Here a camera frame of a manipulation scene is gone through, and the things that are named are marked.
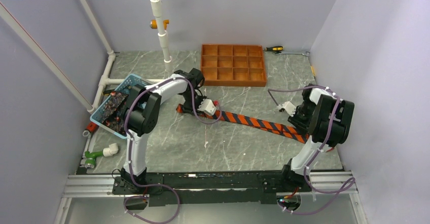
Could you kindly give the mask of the orange navy striped tie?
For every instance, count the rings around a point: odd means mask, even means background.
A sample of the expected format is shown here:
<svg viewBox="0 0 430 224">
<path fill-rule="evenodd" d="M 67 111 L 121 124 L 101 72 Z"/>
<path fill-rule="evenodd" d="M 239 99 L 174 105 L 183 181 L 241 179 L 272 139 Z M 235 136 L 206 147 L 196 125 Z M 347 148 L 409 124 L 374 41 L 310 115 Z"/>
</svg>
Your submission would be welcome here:
<svg viewBox="0 0 430 224">
<path fill-rule="evenodd" d="M 266 120 L 252 118 L 245 115 L 231 113 L 228 111 L 216 110 L 213 116 L 207 115 L 206 113 L 202 113 L 202 112 L 198 112 L 197 115 L 203 118 L 214 119 L 214 120 L 216 120 L 219 116 L 221 116 L 220 118 L 221 121 L 236 123 L 240 125 L 246 125 L 252 128 L 257 128 L 263 131 L 267 131 L 270 133 L 284 136 L 286 138 L 296 140 L 302 144 L 305 144 L 307 139 L 309 138 L 308 134 L 301 134 L 299 133 L 298 129 L 292 126 L 287 126 L 287 125 L 274 123 Z"/>
</svg>

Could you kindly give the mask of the brown compartment tray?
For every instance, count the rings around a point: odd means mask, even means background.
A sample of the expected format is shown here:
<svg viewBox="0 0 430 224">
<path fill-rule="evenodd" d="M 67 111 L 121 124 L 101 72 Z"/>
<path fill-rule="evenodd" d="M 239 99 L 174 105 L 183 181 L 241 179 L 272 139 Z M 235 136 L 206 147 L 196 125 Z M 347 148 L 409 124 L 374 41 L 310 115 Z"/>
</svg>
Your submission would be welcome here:
<svg viewBox="0 0 430 224">
<path fill-rule="evenodd" d="M 206 86 L 265 87 L 265 59 L 260 45 L 203 44 L 200 70 Z"/>
</svg>

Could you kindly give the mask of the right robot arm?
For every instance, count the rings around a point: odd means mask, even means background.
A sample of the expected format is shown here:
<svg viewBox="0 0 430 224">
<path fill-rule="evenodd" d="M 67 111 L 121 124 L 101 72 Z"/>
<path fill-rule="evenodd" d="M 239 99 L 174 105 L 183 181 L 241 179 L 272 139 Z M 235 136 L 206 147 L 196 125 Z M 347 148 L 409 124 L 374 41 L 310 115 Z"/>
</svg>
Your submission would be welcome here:
<svg viewBox="0 0 430 224">
<path fill-rule="evenodd" d="M 288 109 L 288 122 L 308 139 L 290 162 L 290 172 L 280 176 L 279 184 L 292 191 L 299 184 L 297 175 L 306 176 L 319 154 L 343 144 L 351 127 L 355 104 L 338 98 L 327 87 L 309 84 L 302 92 L 303 102 Z"/>
</svg>

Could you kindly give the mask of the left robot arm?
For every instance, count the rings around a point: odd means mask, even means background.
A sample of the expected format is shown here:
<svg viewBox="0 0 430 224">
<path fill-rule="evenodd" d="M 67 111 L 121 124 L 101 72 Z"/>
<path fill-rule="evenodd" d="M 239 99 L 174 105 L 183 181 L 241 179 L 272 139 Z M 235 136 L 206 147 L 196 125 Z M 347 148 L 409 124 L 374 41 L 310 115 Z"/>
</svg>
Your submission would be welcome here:
<svg viewBox="0 0 430 224">
<path fill-rule="evenodd" d="M 177 70 L 161 82 L 145 87 L 137 86 L 131 90 L 124 112 L 127 157 L 121 177 L 126 180 L 125 185 L 132 193 L 142 192 L 147 184 L 147 142 L 158 122 L 162 103 L 181 95 L 185 100 L 182 111 L 197 115 L 198 107 L 207 99 L 196 93 L 204 82 L 202 71 L 193 68 L 190 72 Z"/>
</svg>

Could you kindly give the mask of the dark patterned ties pile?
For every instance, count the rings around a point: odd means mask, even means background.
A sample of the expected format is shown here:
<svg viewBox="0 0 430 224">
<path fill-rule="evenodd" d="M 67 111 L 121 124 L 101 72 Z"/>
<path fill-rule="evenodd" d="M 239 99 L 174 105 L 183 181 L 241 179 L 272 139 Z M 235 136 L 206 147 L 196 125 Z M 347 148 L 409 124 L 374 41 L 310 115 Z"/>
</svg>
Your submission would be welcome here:
<svg viewBox="0 0 430 224">
<path fill-rule="evenodd" d="M 125 135 L 124 111 L 127 98 L 128 94 L 124 92 L 111 91 L 101 115 L 102 124 L 121 135 Z"/>
</svg>

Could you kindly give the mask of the silver wrench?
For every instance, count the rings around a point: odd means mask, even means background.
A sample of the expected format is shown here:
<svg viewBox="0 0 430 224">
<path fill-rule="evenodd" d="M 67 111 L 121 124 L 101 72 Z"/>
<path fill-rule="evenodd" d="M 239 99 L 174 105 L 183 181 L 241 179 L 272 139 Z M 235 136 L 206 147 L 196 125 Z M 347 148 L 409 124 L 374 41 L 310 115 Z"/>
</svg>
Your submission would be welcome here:
<svg viewBox="0 0 430 224">
<path fill-rule="evenodd" d="M 309 51 L 280 51 L 278 53 L 275 53 L 276 55 L 302 55 L 305 57 L 309 57 L 310 56 L 310 52 Z"/>
</svg>

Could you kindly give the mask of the orange black screwdriver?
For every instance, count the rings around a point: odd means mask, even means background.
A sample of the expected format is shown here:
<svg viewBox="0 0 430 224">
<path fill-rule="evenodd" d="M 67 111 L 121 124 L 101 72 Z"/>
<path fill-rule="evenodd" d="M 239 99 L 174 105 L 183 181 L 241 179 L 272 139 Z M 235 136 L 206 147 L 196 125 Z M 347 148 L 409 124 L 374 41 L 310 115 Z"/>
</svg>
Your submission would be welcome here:
<svg viewBox="0 0 430 224">
<path fill-rule="evenodd" d="M 280 53 L 283 51 L 283 46 L 266 47 L 265 51 L 266 52 Z"/>
</svg>

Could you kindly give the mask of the blue plastic basket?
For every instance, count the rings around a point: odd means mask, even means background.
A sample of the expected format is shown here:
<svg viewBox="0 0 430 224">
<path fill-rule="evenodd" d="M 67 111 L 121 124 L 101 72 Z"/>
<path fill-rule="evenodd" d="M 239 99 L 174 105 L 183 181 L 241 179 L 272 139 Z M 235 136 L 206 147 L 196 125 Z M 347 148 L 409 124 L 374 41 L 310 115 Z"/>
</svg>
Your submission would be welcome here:
<svg viewBox="0 0 430 224">
<path fill-rule="evenodd" d="M 128 110 L 127 99 L 133 87 L 143 88 L 151 83 L 143 80 L 140 76 L 131 74 L 114 89 L 104 91 L 106 99 L 91 115 L 91 122 L 99 127 L 125 139 L 127 134 L 124 129 L 125 114 Z"/>
</svg>

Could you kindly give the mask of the white pvc pipe stand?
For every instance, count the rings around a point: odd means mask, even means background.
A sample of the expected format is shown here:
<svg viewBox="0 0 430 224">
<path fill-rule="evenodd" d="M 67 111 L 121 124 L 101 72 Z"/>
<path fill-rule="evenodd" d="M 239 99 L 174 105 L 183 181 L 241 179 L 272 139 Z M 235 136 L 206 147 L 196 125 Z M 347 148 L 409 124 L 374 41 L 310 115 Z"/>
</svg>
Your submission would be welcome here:
<svg viewBox="0 0 430 224">
<path fill-rule="evenodd" d="M 162 0 L 150 0 L 152 12 L 157 24 L 157 35 L 163 52 L 163 61 L 167 74 L 172 74 L 172 57 L 169 51 L 168 32 L 164 27 Z"/>
</svg>

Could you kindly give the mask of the green white pipe fitting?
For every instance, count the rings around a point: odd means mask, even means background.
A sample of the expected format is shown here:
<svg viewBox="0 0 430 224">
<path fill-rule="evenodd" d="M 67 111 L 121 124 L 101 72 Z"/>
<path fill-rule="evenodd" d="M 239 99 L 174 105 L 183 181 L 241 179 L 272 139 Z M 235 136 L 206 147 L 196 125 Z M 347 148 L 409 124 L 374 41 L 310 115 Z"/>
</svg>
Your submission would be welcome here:
<svg viewBox="0 0 430 224">
<path fill-rule="evenodd" d="M 97 151 L 97 152 L 85 151 L 84 152 L 84 157 L 85 157 L 84 167 L 86 169 L 92 169 L 96 165 L 96 159 L 97 158 L 99 158 L 99 157 L 111 157 L 111 156 L 116 155 L 118 153 L 118 151 L 119 151 L 119 147 L 118 147 L 117 143 L 110 144 L 108 147 L 104 148 L 102 151 Z"/>
</svg>

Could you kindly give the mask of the white diagonal wall pipe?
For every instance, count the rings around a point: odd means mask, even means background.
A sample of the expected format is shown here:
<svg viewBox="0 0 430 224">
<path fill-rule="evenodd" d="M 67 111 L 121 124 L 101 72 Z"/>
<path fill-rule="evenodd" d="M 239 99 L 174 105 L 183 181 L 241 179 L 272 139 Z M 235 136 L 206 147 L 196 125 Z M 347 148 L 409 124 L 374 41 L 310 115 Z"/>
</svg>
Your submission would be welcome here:
<svg viewBox="0 0 430 224">
<path fill-rule="evenodd" d="M 81 105 L 90 113 L 94 111 L 94 106 L 84 97 L 66 74 L 45 52 L 45 50 L 36 42 L 28 33 L 21 23 L 12 15 L 12 13 L 1 3 L 1 18 L 7 25 L 22 39 L 22 41 L 33 51 L 33 53 L 43 62 L 43 64 L 55 75 L 59 81 L 71 92 Z"/>
</svg>

